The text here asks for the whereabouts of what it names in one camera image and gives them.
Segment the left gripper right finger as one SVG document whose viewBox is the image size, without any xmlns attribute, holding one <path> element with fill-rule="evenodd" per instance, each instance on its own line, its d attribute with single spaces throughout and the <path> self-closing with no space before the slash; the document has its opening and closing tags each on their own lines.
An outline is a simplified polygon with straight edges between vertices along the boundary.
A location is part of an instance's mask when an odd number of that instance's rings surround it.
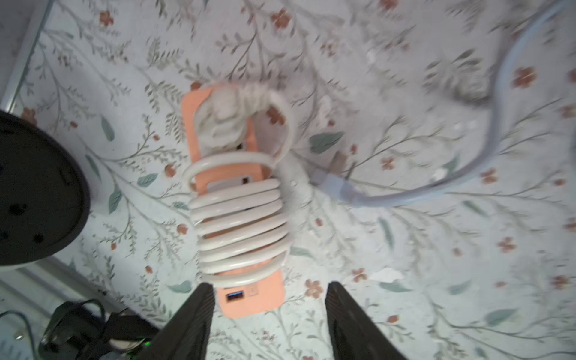
<svg viewBox="0 0 576 360">
<path fill-rule="evenodd" d="M 405 360 L 341 283 L 328 285 L 325 308 L 335 359 Z"/>
</svg>

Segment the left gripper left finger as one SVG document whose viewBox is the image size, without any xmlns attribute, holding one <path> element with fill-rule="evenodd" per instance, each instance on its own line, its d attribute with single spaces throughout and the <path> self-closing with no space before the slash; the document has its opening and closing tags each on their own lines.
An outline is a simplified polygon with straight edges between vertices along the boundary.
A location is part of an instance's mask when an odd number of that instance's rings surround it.
<svg viewBox="0 0 576 360">
<path fill-rule="evenodd" d="M 137 358 L 206 359 L 214 309 L 213 286 L 201 283 Z"/>
</svg>

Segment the light blue power strip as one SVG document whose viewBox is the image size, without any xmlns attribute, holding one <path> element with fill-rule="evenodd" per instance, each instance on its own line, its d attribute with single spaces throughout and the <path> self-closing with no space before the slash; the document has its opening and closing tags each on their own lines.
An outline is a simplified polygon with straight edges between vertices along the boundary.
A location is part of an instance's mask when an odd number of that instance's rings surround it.
<svg viewBox="0 0 576 360">
<path fill-rule="evenodd" d="M 352 206 L 402 206 L 518 177 L 540 201 L 540 152 L 564 158 L 575 93 L 573 1 L 347 1 L 326 57 L 338 100 L 307 135 L 316 186 Z"/>
</svg>

